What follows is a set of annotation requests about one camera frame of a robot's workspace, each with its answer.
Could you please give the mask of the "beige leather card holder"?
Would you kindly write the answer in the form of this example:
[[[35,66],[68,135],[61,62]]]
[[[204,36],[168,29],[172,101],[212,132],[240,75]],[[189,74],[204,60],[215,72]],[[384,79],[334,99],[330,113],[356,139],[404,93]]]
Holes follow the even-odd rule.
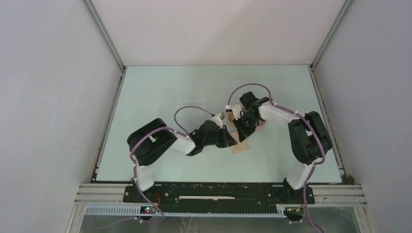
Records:
[[[230,133],[230,135],[235,139],[237,143],[236,145],[230,147],[234,155],[241,154],[250,149],[246,140],[244,140],[243,142],[239,141],[239,135],[237,132],[232,132]]]

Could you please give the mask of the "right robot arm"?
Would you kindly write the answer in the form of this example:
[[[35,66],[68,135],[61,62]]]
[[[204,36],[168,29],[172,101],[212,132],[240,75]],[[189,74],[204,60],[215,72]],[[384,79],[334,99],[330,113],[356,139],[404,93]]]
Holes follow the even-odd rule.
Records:
[[[287,186],[282,195],[289,203],[297,202],[313,169],[324,163],[326,153],[332,149],[330,135],[319,113],[311,111],[301,115],[274,103],[270,97],[258,99],[251,91],[240,97],[240,104],[227,104],[225,108],[233,114],[240,142],[251,136],[264,121],[287,127],[296,164],[285,179]]]

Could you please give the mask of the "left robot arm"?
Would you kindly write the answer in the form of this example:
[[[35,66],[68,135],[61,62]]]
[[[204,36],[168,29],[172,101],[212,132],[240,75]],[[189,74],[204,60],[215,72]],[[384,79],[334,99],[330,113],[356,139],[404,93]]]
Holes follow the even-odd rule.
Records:
[[[186,135],[156,118],[131,133],[126,142],[134,167],[133,180],[137,186],[135,196],[141,202],[148,202],[153,198],[154,163],[168,150],[194,156],[206,146],[228,148],[237,145],[220,119],[206,120],[198,129]]]

